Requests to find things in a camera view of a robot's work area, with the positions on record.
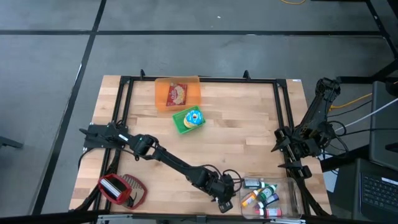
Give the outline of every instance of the clear plastic bin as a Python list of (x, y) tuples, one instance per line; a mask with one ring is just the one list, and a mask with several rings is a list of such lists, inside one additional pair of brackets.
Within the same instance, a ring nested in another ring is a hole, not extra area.
[(260, 215), (256, 213), (256, 210), (258, 209), (255, 208), (255, 206), (259, 202), (258, 200), (254, 200), (247, 207), (243, 207), (242, 201), (255, 189), (244, 189), (244, 187), (242, 186), (238, 196), (239, 196), (239, 206), (241, 207), (242, 215), (245, 218), (247, 219), (301, 218), (301, 214), (303, 213), (301, 193), (294, 179), (290, 177), (285, 177), (285, 178), (245, 177), (245, 178), (263, 181), (269, 185), (277, 184), (277, 188), (274, 193), (278, 195), (279, 200), (269, 204), (266, 208), (280, 208), (282, 211), (281, 216), (267, 217), (267, 215)]
[[(172, 99), (176, 95), (185, 94), (178, 101)], [(200, 105), (199, 77), (158, 78), (155, 80), (155, 105), (159, 111), (184, 110)]]

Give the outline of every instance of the small bottle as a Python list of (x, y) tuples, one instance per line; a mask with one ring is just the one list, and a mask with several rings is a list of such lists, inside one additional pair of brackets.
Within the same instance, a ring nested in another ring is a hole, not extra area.
[(260, 209), (260, 208), (265, 208), (267, 207), (269, 204), (276, 202), (279, 200), (279, 197), (277, 194), (272, 194), (271, 196), (269, 196), (265, 202), (258, 202), (254, 208), (255, 209)]
[(260, 181), (257, 178), (244, 178), (243, 182), (244, 189), (260, 189), (268, 186), (269, 184), (266, 184), (265, 182)]
[(274, 185), (270, 185), (268, 187), (266, 187), (258, 196), (257, 196), (257, 200), (260, 202), (265, 202), (267, 200), (268, 197), (270, 197), (276, 190), (276, 187), (278, 185), (274, 184)]
[(282, 209), (280, 209), (280, 208), (261, 208), (259, 210), (254, 211), (254, 213), (260, 215), (260, 217), (262, 217), (262, 218), (281, 217)]
[(261, 193), (264, 189), (253, 190), (246, 198), (242, 201), (242, 207), (248, 206), (250, 203), (255, 201), (259, 193)]

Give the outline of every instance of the red food package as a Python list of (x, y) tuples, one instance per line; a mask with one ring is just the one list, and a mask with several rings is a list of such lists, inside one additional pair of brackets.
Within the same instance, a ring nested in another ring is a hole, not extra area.
[(170, 83), (166, 106), (185, 105), (187, 84)]

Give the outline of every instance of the wooden tabletop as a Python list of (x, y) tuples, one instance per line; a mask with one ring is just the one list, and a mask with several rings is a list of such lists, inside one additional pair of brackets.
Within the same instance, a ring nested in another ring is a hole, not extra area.
[[(95, 124), (111, 121), (120, 76), (104, 76), (93, 115)], [(278, 128), (274, 91), (271, 84), (201, 83), (200, 108), (206, 124), (187, 134), (179, 134), (171, 112), (158, 112), (154, 105), (154, 82), (134, 82), (127, 125), (130, 134), (150, 134), (160, 145), (192, 166), (213, 164), (219, 170), (234, 169), (243, 176), (286, 177), (283, 155), (272, 152), (274, 131)], [(303, 118), (307, 104), (299, 80), (287, 80), (290, 104), (295, 124)], [(284, 121), (286, 112), (282, 90), (280, 100)], [(122, 105), (127, 85), (123, 91)], [(103, 149), (94, 149), (82, 160), (70, 209), (79, 206), (96, 185), (103, 160)], [(315, 200), (331, 212), (320, 163), (316, 158), (302, 159), (313, 176), (306, 186)], [(134, 212), (221, 215), (211, 197), (191, 186), (185, 176), (158, 161), (136, 162), (122, 152), (119, 175), (130, 174), (148, 189), (146, 201)], [(104, 197), (100, 208), (104, 208)], [(224, 215), (240, 215), (238, 197), (232, 199), (234, 208)], [(132, 212), (112, 205), (112, 212)]]

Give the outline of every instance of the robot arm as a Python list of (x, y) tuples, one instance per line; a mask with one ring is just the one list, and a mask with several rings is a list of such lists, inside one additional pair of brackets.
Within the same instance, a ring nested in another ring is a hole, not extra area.
[(235, 196), (234, 180), (229, 174), (225, 174), (225, 172), (220, 174), (206, 168), (211, 165), (191, 166), (160, 146), (159, 140), (155, 137), (147, 134), (133, 136), (126, 130), (117, 128), (113, 123), (107, 125), (106, 135), (103, 138), (116, 144), (127, 144), (135, 155), (136, 161), (140, 158), (155, 159), (180, 172), (194, 187), (211, 195), (218, 202), (221, 213), (227, 212), (233, 207), (230, 200)]
[(319, 156), (336, 137), (330, 122), (327, 121), (327, 112), (332, 102), (340, 94), (338, 82), (328, 78), (318, 81), (315, 89), (315, 98), (301, 123), (290, 129), (283, 127), (275, 131), (277, 143), (271, 151), (280, 150), (285, 154), (285, 164), (279, 167), (286, 168), (291, 177), (297, 180), (303, 198), (311, 205), (317, 215), (329, 215), (312, 197), (303, 180), (312, 176), (308, 166), (302, 166), (300, 158)]

